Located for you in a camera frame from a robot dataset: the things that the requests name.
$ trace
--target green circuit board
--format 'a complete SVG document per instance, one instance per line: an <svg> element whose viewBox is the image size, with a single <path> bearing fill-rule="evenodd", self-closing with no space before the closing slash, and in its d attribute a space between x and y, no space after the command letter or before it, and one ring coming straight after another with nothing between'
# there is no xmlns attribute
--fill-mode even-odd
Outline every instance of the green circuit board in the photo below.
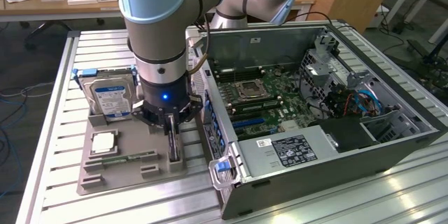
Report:
<svg viewBox="0 0 448 224"><path fill-rule="evenodd" d="M251 88L254 87L258 91L259 85L262 85L265 96L279 96L282 104L278 108L257 111L247 114L247 116L253 114L254 119L262 118L263 123L246 127L238 127L234 130L238 139L239 137L246 138L253 135L255 137L255 134L262 134L262 132L269 132L270 134L273 134L275 132L285 131L283 127L281 127L282 122L286 122L285 124L287 125L295 124L297 126L294 126L293 129L307 127L309 123L315 121L315 116L307 109L306 103L298 95L298 89L294 85L294 80L290 72L279 72L275 68L265 69L265 74L262 78L257 79L255 81L258 81L257 86L254 87L254 84L251 84ZM233 104L241 101L257 101L255 98L241 98L241 83L250 84L250 80L217 84L219 95L225 104ZM237 118L238 116L234 116L231 114L231 110L227 110L227 113L231 123L250 120L233 120L231 118Z"/></svg>

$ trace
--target gray carpet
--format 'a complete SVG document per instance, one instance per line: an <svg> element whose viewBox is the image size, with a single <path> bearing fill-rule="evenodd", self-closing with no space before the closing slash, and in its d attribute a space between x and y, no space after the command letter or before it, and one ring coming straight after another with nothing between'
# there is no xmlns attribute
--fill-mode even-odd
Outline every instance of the gray carpet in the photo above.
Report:
<svg viewBox="0 0 448 224"><path fill-rule="evenodd" d="M385 5L391 6L395 0L385 0ZM406 0L399 13L402 14L413 0ZM427 2L422 11L417 14L413 20L413 31L405 30L399 37L405 39L415 39L430 50L430 45L426 40L437 30L448 17L448 11L435 4ZM9 23L7 28L0 32L0 90L11 87L26 87L41 82L50 82L54 80L59 57L62 53L66 32L59 27L51 27L41 34L34 44L37 49L26 51L22 47L22 40L26 34L34 29L41 22L30 22L30 28L22 29L18 23ZM109 30L123 29L123 21L121 18L106 18L105 24L98 26L94 19L69 20L66 24L74 30ZM395 44L398 40L381 34L377 29L369 29L363 33L367 40L383 49ZM387 51L390 55L398 56L403 59L409 57L409 52L405 50L406 45L393 48ZM442 57L448 56L448 45L442 49ZM35 93L43 93L50 87L35 90ZM19 102L21 97L10 99ZM7 129L10 141L14 143L17 153L21 160L22 172L26 175L31 165L34 148L39 135L41 124L45 118L46 105L49 96L39 98L29 98L26 101L27 113L19 123ZM0 103L0 119L2 119L15 105ZM0 153L0 160L3 158L3 152ZM13 156L9 157L7 162L0 167L0 192L15 182L17 165ZM9 224L14 222L21 193L25 183L19 183L13 189L15 194L6 195L0 198L0 223Z"/></svg>

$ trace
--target power supply label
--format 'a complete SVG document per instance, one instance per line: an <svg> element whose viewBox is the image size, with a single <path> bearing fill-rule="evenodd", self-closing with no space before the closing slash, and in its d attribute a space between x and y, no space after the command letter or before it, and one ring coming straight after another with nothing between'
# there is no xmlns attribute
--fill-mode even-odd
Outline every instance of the power supply label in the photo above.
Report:
<svg viewBox="0 0 448 224"><path fill-rule="evenodd" d="M310 149L302 135L271 141L271 146L277 152L283 167L290 167L311 160L317 160L313 149Z"/></svg>
<svg viewBox="0 0 448 224"><path fill-rule="evenodd" d="M129 115L130 104L123 94L126 89L123 86L114 86L94 89L97 101L102 110L102 114L110 118L118 118Z"/></svg>

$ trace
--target blue cable on floor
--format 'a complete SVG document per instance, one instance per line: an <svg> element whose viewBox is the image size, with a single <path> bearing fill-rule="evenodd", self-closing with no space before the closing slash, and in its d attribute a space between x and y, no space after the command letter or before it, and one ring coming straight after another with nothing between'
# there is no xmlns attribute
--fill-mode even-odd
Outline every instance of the blue cable on floor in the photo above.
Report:
<svg viewBox="0 0 448 224"><path fill-rule="evenodd" d="M6 103L6 104L13 104L13 105L19 105L19 107L22 107L21 110L21 115L18 116L18 118L10 122L9 124L6 124L5 126L0 126L1 130L3 131L6 128L10 128L15 123L19 122L19 120L22 119L22 117L26 114L26 105L22 102L9 102L6 100L0 99L0 102ZM13 146L10 140L5 137L0 137L0 140L5 142L5 145L7 145L7 148L10 149L10 152L15 158L15 162L17 162L17 167L18 167L18 176L17 176L17 180L15 182L9 186L9 188L1 193L0 195L0 199L1 197L13 190L13 188L22 182L22 168L21 168L21 162L18 159L18 155L17 155L17 151L15 151L15 147Z"/></svg>

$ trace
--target motherboard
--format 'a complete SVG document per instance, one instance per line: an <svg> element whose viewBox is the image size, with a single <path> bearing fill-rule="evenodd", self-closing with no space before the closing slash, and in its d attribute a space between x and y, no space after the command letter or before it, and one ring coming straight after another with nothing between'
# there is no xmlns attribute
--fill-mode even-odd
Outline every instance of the motherboard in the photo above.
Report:
<svg viewBox="0 0 448 224"><path fill-rule="evenodd" d="M315 121L295 78L294 71L282 66L215 76L238 140L301 129Z"/></svg>

